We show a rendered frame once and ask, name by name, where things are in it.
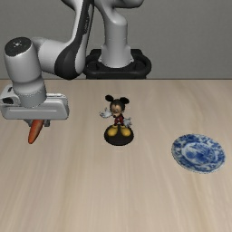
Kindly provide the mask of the orange carrot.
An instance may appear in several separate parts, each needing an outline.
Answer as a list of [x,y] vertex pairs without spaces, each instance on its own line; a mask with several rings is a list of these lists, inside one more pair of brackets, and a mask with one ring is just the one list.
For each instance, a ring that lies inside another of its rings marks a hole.
[[29,130],[29,135],[28,135],[29,144],[33,144],[36,141],[43,125],[44,125],[44,120],[33,120],[31,124],[31,128]]

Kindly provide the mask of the small toy figure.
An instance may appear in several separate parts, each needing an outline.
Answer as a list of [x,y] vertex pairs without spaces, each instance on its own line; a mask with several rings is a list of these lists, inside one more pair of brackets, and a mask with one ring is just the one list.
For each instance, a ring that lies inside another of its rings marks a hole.
[[131,129],[131,118],[125,118],[123,113],[130,100],[126,97],[114,99],[111,95],[106,95],[105,100],[110,104],[110,108],[105,108],[100,113],[104,119],[113,118],[113,124],[108,126],[104,132],[104,139],[113,146],[125,146],[133,141],[134,134]]

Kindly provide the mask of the blue and white plate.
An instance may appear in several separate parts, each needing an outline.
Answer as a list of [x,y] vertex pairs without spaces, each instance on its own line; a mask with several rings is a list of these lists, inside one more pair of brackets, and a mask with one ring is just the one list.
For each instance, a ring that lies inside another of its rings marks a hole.
[[178,137],[172,143],[171,154],[182,168],[200,174],[215,172],[226,161],[226,154],[221,145],[201,134]]

